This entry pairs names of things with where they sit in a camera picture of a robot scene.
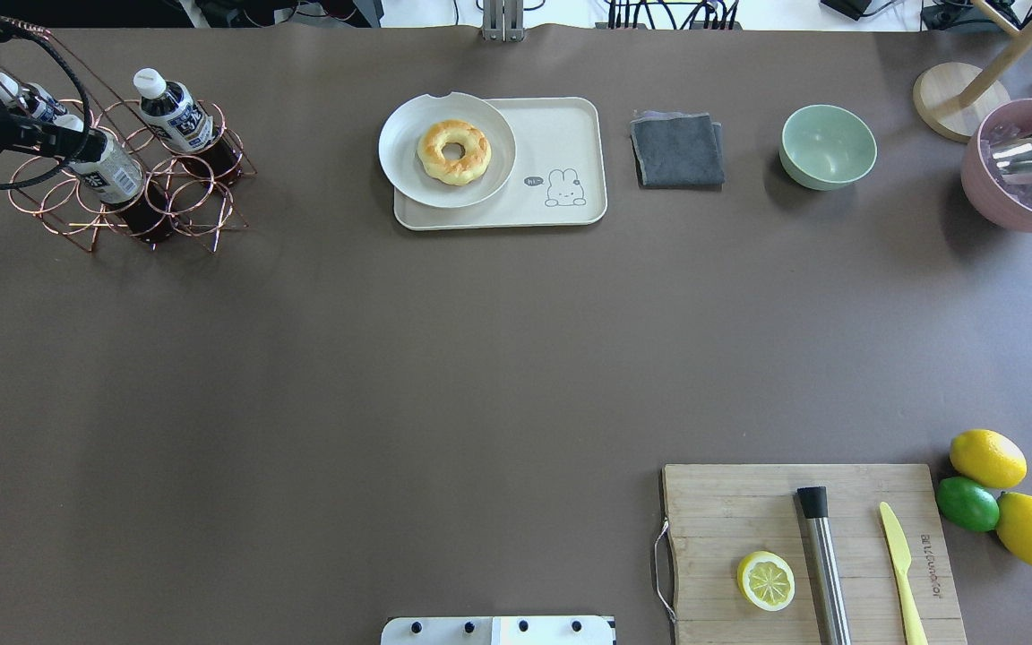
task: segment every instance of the folded napkin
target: folded napkin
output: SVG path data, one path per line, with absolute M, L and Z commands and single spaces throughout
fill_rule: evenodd
M 644 187 L 722 184 L 722 127 L 711 115 L 646 111 L 632 121 L 632 147 Z

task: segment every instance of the pink bowl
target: pink bowl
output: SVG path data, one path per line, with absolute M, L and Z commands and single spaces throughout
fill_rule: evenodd
M 982 120 L 962 158 L 962 188 L 970 203 L 987 220 L 1012 231 L 1032 233 L 1032 208 L 1019 203 L 995 183 L 990 168 L 981 162 L 981 153 L 978 151 L 979 139 L 1003 123 L 1014 124 L 1023 133 L 1032 132 L 1032 98 L 1010 101 Z

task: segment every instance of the green bowl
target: green bowl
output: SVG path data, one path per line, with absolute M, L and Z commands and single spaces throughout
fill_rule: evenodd
M 871 128 L 838 105 L 799 107 L 778 143 L 786 174 L 815 191 L 849 187 L 871 172 L 877 158 Z

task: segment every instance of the donut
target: donut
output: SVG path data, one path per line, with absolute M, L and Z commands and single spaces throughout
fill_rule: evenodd
M 458 143 L 464 156 L 450 160 L 444 156 L 444 147 Z M 424 164 L 424 171 L 433 180 L 441 180 L 450 187 L 462 187 L 479 180 L 492 160 L 492 147 L 476 126 L 459 119 L 448 119 L 434 124 L 417 142 L 417 157 Z

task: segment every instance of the cut lemon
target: cut lemon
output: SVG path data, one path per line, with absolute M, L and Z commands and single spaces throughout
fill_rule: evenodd
M 756 608 L 777 612 L 795 600 L 795 574 L 786 560 L 755 551 L 738 563 L 738 587 Z

